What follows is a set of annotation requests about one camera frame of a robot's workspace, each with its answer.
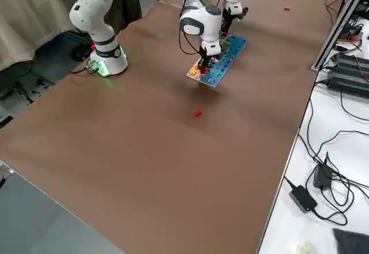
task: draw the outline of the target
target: green led light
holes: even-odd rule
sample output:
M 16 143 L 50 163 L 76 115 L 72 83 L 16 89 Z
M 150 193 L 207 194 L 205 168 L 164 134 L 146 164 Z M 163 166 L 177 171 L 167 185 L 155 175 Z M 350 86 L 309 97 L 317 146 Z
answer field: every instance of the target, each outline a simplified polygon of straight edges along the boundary
M 121 52 L 122 52 L 123 56 L 125 56 L 125 58 L 127 58 L 126 53 L 123 51 L 122 46 L 121 46 Z

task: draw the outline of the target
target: gray floor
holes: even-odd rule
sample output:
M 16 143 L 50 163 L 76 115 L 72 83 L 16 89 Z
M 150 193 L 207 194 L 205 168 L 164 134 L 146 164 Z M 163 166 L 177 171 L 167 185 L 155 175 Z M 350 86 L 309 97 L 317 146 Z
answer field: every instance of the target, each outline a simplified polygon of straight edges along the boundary
M 140 3 L 142 15 L 146 16 L 156 0 L 140 0 Z M 18 81 L 24 86 L 33 101 L 37 101 L 50 87 L 64 78 L 70 70 L 79 64 L 70 58 L 70 52 L 79 44 L 80 41 L 61 34 L 36 51 L 32 71 L 24 77 L 18 78 Z M 29 62 L 21 62 L 0 72 L 0 96 L 1 91 L 14 80 L 13 76 L 21 76 L 26 73 L 30 65 Z M 8 115 L 16 117 L 28 106 L 29 102 L 24 97 L 13 93 L 10 97 L 0 100 L 0 121 Z

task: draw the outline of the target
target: black power adapter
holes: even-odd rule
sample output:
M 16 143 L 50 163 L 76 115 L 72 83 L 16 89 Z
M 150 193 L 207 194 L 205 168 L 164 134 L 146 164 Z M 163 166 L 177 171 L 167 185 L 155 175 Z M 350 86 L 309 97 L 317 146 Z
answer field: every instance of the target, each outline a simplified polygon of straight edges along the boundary
M 330 188 L 332 184 L 333 170 L 327 164 L 322 163 L 314 170 L 313 186 L 323 191 Z
M 303 186 L 295 186 L 289 179 L 286 177 L 284 178 L 292 188 L 289 196 L 303 213 L 306 214 L 307 212 L 312 211 L 318 205 L 318 203 L 314 200 L 314 198 L 311 197 L 309 192 Z

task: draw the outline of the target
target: red component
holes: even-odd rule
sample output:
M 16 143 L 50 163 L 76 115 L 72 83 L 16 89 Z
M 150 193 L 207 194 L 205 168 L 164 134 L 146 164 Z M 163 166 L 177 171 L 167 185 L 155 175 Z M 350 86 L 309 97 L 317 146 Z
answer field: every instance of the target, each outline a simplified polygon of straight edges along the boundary
M 368 77 L 364 74 L 362 68 L 360 67 L 360 63 L 359 63 L 359 60 L 357 59 L 357 56 L 354 56 L 354 57 L 355 57 L 355 61 L 356 61 L 356 64 L 357 64 L 357 68 L 359 69 L 362 78 L 364 78 L 365 81 L 369 83 Z

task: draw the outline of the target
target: circuit board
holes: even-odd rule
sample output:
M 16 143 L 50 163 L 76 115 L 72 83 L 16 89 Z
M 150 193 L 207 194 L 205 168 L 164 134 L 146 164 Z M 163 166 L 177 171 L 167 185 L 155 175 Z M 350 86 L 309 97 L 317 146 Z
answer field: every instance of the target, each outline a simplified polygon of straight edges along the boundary
M 201 74 L 200 70 L 197 69 L 197 63 L 199 62 L 197 61 L 186 76 L 211 87 L 217 87 L 246 44 L 247 39 L 238 36 L 220 38 L 221 59 L 216 63 L 213 61 L 209 63 L 210 72 Z

